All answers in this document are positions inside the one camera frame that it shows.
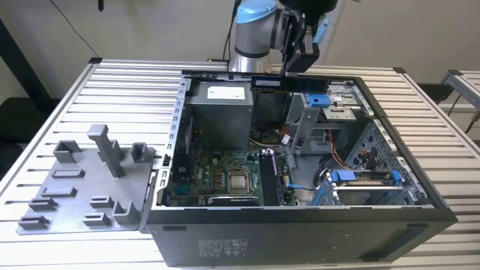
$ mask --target metal frame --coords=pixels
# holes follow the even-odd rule
[[[442,84],[449,84],[480,110],[480,72],[450,70],[443,77]]]
[[[131,140],[131,132],[135,131],[138,138],[150,145],[166,145],[165,134],[169,123],[165,122],[163,116],[173,108],[170,100],[177,95],[173,91],[178,88],[182,69],[221,71],[226,70],[226,63],[103,60],[101,64],[89,65],[47,124],[0,182],[0,231],[3,231],[0,246],[7,250],[7,254],[13,254],[3,257],[3,265],[37,265],[37,269],[51,269],[53,264],[70,264],[62,267],[85,269],[87,263],[91,269],[166,267],[151,235],[142,235],[138,232],[110,232],[19,236],[15,230],[17,220],[27,210],[26,200],[31,199],[45,180],[43,169],[50,169],[53,165],[50,144],[54,141],[71,140],[77,132],[83,132],[91,123],[103,121],[111,123],[113,138],[118,138],[121,143]],[[274,65],[274,72],[279,72],[279,69],[281,66]],[[422,96],[417,84],[407,82],[393,68],[315,66],[309,73],[363,77],[385,108],[389,120],[461,220],[445,234],[433,237],[393,264],[349,264],[341,268],[478,269],[480,266],[478,149],[457,135],[459,132],[454,129],[455,125],[447,121],[446,115],[431,109],[438,107],[426,102],[427,98]],[[394,103],[393,100],[402,98],[410,101]],[[447,145],[447,141],[442,142],[442,145],[438,141],[430,141],[431,138],[455,139],[455,145],[451,145],[453,143]],[[161,167],[161,161],[162,159],[158,159],[155,168]],[[53,255],[61,252],[62,257]],[[338,268],[335,265],[323,264],[275,266],[277,269],[321,267]]]

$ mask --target motherboard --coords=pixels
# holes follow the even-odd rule
[[[259,154],[249,152],[197,152],[191,182],[174,184],[173,206],[209,206],[209,199],[222,196],[249,197],[265,205]],[[275,157],[279,177],[291,178],[285,155]],[[294,191],[286,194],[294,204]]]

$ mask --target printed label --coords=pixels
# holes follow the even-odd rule
[[[207,98],[214,100],[245,100],[246,89],[243,87],[211,86]]]
[[[281,87],[281,81],[278,80],[258,80],[255,82],[257,86],[277,86]]]
[[[249,239],[199,239],[201,257],[245,257]]]
[[[286,135],[285,138],[282,139],[282,143],[289,144],[290,140],[291,140],[291,136]]]

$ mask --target white wall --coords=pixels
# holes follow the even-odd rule
[[[54,1],[103,58],[222,58],[234,0],[111,0],[103,12],[95,0]],[[2,0],[0,16],[49,92],[62,97],[93,51],[49,0]]]
[[[347,1],[326,64],[402,66],[418,82],[480,70],[479,0]]]
[[[27,97],[27,92],[0,58],[0,105],[11,97]]]

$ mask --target black cable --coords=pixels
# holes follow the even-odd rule
[[[238,9],[239,9],[241,3],[242,3],[242,0],[235,0],[234,9],[233,9],[233,17],[231,17],[231,26],[230,26],[229,34],[227,34],[227,38],[226,38],[225,52],[222,54],[222,60],[226,60],[227,46],[229,46],[229,56],[230,56],[230,59],[233,59],[231,35],[233,35],[234,20],[235,20],[237,14],[238,14]]]
[[[317,189],[315,188],[306,188],[306,187],[303,187],[303,188],[301,188],[302,190],[309,190],[309,191],[317,191]]]
[[[459,97],[458,97],[458,99],[454,101],[453,107],[450,108],[450,111],[449,111],[449,114],[447,114],[449,116],[451,115],[453,110],[454,110],[454,107],[457,106],[461,98],[462,98],[462,95],[459,94]]]
[[[61,12],[62,16],[66,18],[66,21],[69,22],[70,27],[73,27],[73,30],[74,30],[75,34],[79,36],[79,38],[83,40],[83,42],[86,43],[86,45],[89,46],[89,48],[93,50],[95,56],[99,57],[99,55],[98,55],[97,51],[94,50],[93,46],[89,44],[89,42],[86,41],[86,39],[83,38],[83,36],[82,36],[82,35],[79,34],[79,32],[75,30],[75,27],[74,27],[73,23],[70,22],[66,14],[62,12],[59,6],[55,4],[54,0],[49,0],[49,1],[51,1],[53,5],[55,6],[55,8],[58,9],[58,11]]]
[[[473,122],[469,124],[467,130],[466,130],[466,134],[471,131],[471,129],[473,129],[473,127],[474,127],[474,124],[475,124],[475,121],[473,121]]]

